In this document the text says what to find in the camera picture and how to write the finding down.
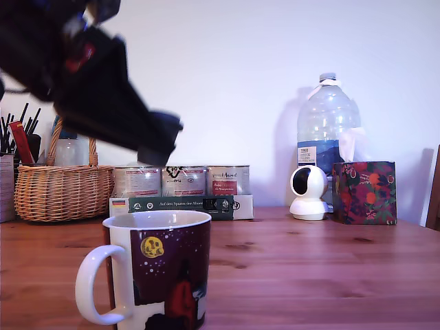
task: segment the white camera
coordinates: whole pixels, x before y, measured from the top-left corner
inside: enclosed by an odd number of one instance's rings
[[[290,188],[297,196],[290,212],[301,220],[322,220],[329,211],[321,197],[327,191],[327,176],[317,166],[301,166],[291,175]]]

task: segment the tin can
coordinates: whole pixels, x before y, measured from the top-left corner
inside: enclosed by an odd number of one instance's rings
[[[167,166],[162,169],[162,196],[203,196],[206,194],[204,166]]]
[[[157,167],[117,167],[113,170],[116,197],[162,196],[161,170]]]
[[[251,195],[249,166],[208,166],[209,195]]]

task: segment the mug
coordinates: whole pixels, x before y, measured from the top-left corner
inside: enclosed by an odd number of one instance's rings
[[[104,220],[108,245],[91,251],[76,277],[76,305],[82,316],[117,330],[200,328],[206,310],[210,220],[207,213],[187,210]],[[100,315],[94,281],[104,260],[112,310]]]

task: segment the basket handle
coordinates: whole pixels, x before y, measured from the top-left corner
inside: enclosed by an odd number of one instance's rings
[[[60,117],[56,123],[54,133],[52,134],[52,140],[50,141],[49,153],[47,154],[46,164],[53,166],[55,164],[56,143],[60,138],[61,129],[63,127],[63,119]],[[89,138],[89,165],[98,165],[98,153],[96,152],[96,140]]]

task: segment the bottle label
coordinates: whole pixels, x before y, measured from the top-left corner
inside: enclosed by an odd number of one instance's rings
[[[337,140],[304,141],[298,143],[298,166],[316,165],[331,176],[333,163],[343,162]]]
[[[298,144],[298,165],[316,165],[316,147],[304,146],[299,147]]]

